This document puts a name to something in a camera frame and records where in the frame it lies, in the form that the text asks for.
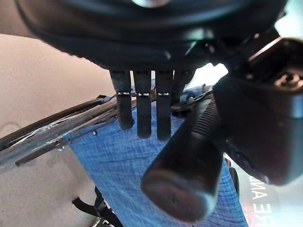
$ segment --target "round knob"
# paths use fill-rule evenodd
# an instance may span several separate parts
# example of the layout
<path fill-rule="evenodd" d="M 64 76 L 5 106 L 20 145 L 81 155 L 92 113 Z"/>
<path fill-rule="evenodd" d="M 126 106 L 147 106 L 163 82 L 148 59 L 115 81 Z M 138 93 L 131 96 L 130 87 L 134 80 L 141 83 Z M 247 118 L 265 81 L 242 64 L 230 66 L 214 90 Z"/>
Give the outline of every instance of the round knob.
<path fill-rule="evenodd" d="M 170 2 L 170 0 L 132 0 L 132 1 L 139 6 L 146 8 L 160 7 Z"/>

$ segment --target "screw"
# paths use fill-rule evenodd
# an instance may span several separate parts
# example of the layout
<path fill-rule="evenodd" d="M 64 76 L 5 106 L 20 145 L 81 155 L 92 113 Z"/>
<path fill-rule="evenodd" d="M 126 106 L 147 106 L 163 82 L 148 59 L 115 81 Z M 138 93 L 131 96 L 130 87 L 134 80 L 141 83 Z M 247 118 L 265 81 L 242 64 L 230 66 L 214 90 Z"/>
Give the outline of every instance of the screw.
<path fill-rule="evenodd" d="M 284 87 L 296 87 L 300 81 L 300 77 L 297 74 L 285 74 L 280 81 L 281 85 Z"/>
<path fill-rule="evenodd" d="M 246 75 L 246 79 L 252 80 L 252 79 L 254 79 L 254 75 L 248 74 L 248 75 Z"/>

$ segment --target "beige wall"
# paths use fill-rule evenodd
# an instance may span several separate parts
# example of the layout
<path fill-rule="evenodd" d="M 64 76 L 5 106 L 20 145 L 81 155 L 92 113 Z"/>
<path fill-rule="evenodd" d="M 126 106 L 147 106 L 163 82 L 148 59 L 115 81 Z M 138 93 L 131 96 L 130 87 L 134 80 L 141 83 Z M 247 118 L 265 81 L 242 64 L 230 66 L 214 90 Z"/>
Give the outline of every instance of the beige wall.
<path fill-rule="evenodd" d="M 36 39 L 0 35 L 0 136 L 113 94 L 107 70 Z"/>
<path fill-rule="evenodd" d="M 108 71 L 41 41 L 0 35 L 0 137 L 70 106 L 112 95 Z M 89 227 L 71 203 L 93 203 L 94 184 L 71 150 L 0 167 L 0 227 Z"/>

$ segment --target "black handle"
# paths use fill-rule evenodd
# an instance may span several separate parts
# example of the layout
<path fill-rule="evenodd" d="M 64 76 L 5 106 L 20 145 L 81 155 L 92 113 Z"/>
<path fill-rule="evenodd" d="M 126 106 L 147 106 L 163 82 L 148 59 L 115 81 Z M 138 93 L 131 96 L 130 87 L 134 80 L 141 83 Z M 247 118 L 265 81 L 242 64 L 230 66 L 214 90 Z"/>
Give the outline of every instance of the black handle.
<path fill-rule="evenodd" d="M 142 191 L 178 220 L 205 220 L 217 201 L 224 138 L 214 100 L 200 103 L 145 172 Z"/>

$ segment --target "blue fabric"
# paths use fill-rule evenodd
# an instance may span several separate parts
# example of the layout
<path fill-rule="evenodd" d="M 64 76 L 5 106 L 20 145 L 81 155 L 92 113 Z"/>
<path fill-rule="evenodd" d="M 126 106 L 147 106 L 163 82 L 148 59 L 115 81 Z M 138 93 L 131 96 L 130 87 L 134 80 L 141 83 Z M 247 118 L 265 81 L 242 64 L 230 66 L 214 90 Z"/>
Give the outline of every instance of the blue fabric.
<path fill-rule="evenodd" d="M 191 91 L 201 93 L 201 88 Z M 133 118 L 136 122 L 136 109 Z M 172 132 L 182 122 L 182 119 L 172 116 Z M 157 140 L 156 125 L 156 104 L 152 103 L 152 135 L 149 139 L 137 137 L 136 124 L 132 129 L 122 131 L 118 122 L 102 128 L 94 125 L 66 139 L 73 140 L 85 131 L 97 130 L 97 136 L 88 133 L 74 140 L 70 147 L 124 227 L 192 227 L 157 209 L 140 190 L 141 177 L 165 146 L 165 142 Z M 229 170 L 223 162 L 215 211 L 207 221 L 195 227 L 246 226 Z"/>

